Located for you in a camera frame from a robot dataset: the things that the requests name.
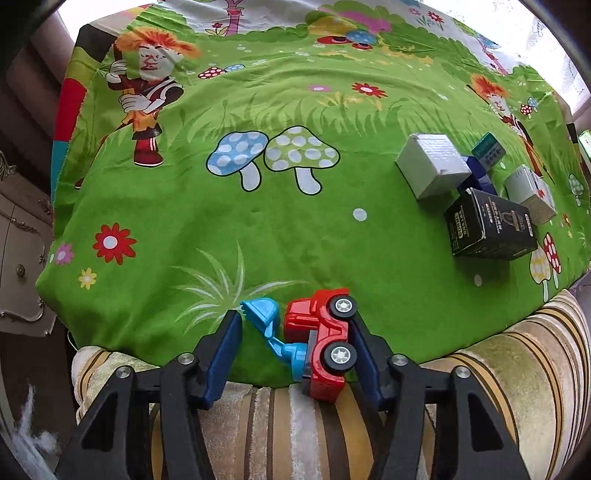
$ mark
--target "black box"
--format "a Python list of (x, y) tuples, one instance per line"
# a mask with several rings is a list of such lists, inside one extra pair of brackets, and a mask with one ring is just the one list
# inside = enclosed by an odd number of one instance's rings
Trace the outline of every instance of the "black box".
[(445, 213), (454, 255), (514, 260), (538, 248), (526, 207), (476, 189)]

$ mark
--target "curtain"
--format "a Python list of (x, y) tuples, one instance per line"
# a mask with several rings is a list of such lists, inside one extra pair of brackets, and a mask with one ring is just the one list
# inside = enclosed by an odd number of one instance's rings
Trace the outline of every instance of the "curtain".
[(61, 83), (73, 47), (56, 13), (0, 77), (0, 151), (9, 165), (45, 192), (50, 189), (51, 142)]

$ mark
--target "striped sofa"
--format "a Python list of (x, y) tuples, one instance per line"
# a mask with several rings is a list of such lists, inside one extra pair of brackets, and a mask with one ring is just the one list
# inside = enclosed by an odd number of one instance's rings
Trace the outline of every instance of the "striped sofa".
[[(589, 343), (584, 314), (564, 290), (506, 331), (424, 366), (469, 367), (502, 413), (531, 479), (550, 480), (588, 424)], [(72, 365), (78, 420), (121, 365), (153, 368), (98, 347), (78, 352)], [(426, 406), (425, 419), (418, 480), (430, 477), (436, 406)], [(200, 421), (218, 480), (366, 480), (384, 416), (355, 383), (333, 405), (302, 395), (299, 385), (273, 390), (229, 382)], [(166, 479), (158, 406), (151, 428), (154, 478)]]

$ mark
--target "green blanket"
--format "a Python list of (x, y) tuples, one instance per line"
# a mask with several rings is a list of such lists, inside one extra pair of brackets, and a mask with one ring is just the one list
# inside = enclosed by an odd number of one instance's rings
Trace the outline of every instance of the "green blanket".
[[(587, 269), (589, 194), (552, 88), (425, 5), (168, 0), (91, 56), (77, 48), (66, 79), (82, 107), (56, 143), (38, 281), (79, 346), (163, 365), (242, 300), (284, 308), (346, 286), (373, 333), (424, 362)], [(543, 176), (558, 216), (537, 238), (551, 235), (560, 268), (541, 249), (453, 258), (443, 212), (457, 194), (418, 202), (395, 165), (416, 132), (462, 154), (492, 132), (507, 150), (492, 170), (501, 195), (521, 164)], [(245, 323), (231, 379), (280, 387), (290, 373)]]

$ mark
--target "blue spotted mushroom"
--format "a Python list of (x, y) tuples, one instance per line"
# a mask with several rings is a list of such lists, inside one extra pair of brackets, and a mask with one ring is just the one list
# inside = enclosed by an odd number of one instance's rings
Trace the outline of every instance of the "blue spotted mushroom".
[(207, 158), (207, 169), (218, 177), (240, 174), (242, 188), (247, 192), (256, 190), (261, 184), (261, 172), (254, 159), (269, 142), (262, 132), (232, 132), (225, 135), (216, 149)]
[(378, 41), (375, 35), (365, 30), (352, 30), (345, 37), (353, 43), (353, 47), (359, 50), (371, 50), (373, 48), (372, 45), (375, 45)]

